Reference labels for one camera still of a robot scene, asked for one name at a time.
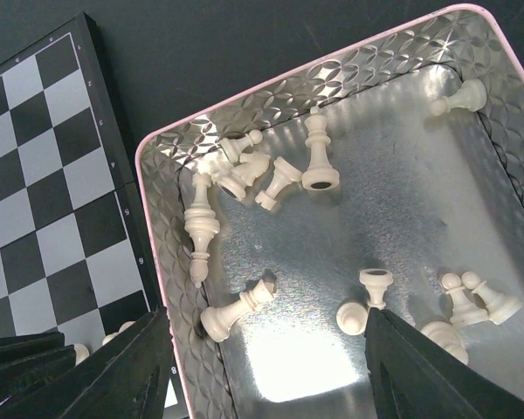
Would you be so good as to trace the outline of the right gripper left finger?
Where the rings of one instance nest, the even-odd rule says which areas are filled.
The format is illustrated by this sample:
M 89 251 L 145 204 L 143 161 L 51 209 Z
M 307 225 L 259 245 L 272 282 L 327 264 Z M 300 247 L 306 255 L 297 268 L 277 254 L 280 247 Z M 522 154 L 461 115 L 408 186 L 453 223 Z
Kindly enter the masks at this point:
M 173 346 L 165 308 L 77 362 L 61 332 L 0 338 L 0 418 L 160 418 Z

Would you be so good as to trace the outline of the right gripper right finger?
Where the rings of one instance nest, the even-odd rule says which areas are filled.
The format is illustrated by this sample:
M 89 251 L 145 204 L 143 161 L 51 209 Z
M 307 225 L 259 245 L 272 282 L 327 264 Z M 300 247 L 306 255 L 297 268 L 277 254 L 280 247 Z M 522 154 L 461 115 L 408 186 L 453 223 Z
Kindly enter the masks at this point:
M 372 308 L 364 336 L 379 418 L 524 418 L 524 401 L 393 312 Z

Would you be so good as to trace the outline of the white rook piece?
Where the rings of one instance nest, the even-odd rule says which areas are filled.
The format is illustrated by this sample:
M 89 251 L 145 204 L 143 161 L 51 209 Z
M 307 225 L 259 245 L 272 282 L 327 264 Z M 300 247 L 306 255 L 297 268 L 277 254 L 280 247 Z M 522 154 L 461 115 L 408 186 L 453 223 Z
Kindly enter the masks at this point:
M 271 211 L 276 205 L 276 197 L 279 192 L 290 184 L 300 182 L 302 177 L 302 172 L 281 156 L 275 159 L 273 165 L 272 181 L 255 197 L 255 202 L 268 211 Z

